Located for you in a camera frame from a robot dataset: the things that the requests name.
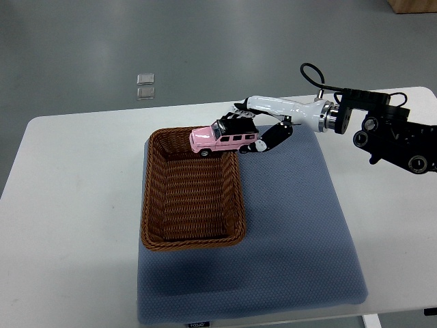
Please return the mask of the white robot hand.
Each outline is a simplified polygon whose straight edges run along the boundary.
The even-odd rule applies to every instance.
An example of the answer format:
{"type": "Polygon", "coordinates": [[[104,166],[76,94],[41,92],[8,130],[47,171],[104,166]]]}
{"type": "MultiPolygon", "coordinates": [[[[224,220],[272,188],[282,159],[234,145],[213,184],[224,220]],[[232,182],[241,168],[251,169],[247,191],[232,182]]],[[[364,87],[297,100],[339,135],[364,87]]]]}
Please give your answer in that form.
{"type": "MultiPolygon", "coordinates": [[[[251,96],[233,104],[233,110],[226,113],[222,119],[242,119],[255,117],[250,110],[267,113],[280,121],[290,118],[293,124],[304,124],[314,132],[323,133],[335,128],[337,110],[333,102],[316,98],[310,103],[301,103],[284,98],[267,96],[251,96]]],[[[259,139],[242,146],[239,153],[266,152],[284,142],[293,133],[291,122],[280,122],[271,126],[259,139]]]]}

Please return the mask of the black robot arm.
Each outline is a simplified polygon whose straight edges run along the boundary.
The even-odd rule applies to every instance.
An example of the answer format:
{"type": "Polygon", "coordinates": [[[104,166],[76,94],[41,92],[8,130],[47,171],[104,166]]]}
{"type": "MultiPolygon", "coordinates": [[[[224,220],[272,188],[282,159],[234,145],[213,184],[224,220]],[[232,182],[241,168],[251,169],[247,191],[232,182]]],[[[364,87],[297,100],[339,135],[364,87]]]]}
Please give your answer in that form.
{"type": "Polygon", "coordinates": [[[370,164],[385,160],[413,174],[435,172],[436,126],[408,121],[409,109],[391,105],[390,99],[390,94],[352,89],[335,92],[332,102],[318,96],[307,104],[251,96],[235,103],[224,119],[241,121],[261,114],[276,118],[277,124],[240,150],[265,152],[290,137],[295,125],[306,125],[318,133],[331,129],[344,134],[353,110],[365,111],[353,144],[370,154],[370,164]]]}

